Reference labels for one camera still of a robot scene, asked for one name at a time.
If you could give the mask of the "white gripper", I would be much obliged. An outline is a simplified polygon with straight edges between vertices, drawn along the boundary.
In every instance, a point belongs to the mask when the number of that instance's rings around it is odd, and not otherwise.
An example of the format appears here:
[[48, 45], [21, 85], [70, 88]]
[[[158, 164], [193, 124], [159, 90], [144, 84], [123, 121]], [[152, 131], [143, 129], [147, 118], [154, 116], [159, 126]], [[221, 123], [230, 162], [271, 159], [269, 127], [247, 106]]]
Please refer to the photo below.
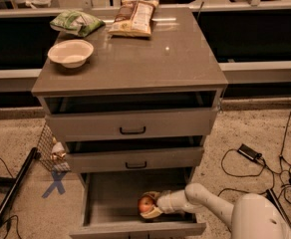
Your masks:
[[149, 191], [145, 192], [141, 201], [149, 201], [150, 203], [155, 203], [156, 206], [153, 207], [150, 211], [142, 212], [141, 217], [143, 219], [155, 219], [164, 214], [176, 213], [177, 209], [172, 205], [172, 191], [165, 190], [163, 192]]

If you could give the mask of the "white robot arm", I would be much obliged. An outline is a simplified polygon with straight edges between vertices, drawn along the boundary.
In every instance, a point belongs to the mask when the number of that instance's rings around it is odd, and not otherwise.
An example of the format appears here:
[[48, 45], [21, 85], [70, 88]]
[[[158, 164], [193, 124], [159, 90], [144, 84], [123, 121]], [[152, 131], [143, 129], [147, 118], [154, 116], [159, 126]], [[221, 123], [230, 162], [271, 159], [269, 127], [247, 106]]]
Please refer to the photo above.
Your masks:
[[146, 192], [138, 201], [143, 219], [155, 219], [162, 214], [195, 214], [200, 206], [206, 207], [231, 230], [231, 239], [291, 239], [291, 227], [278, 208], [255, 193], [244, 194], [231, 204], [202, 184], [190, 183], [183, 190]]

